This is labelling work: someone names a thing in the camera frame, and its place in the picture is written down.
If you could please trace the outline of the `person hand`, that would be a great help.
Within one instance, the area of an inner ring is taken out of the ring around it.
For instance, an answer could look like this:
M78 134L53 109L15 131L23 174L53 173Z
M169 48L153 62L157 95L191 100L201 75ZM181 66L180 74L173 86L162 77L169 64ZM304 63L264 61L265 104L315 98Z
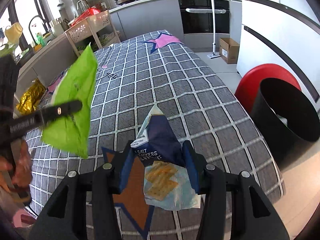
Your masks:
M10 170L12 170L12 165L7 161L7 159L1 156L1 172ZM17 185L22 189L27 189L31 183L31 157L25 140L21 141L20 158L16 163L15 174L11 180L13 185ZM9 193L9 188L3 175L1 175L1 188Z

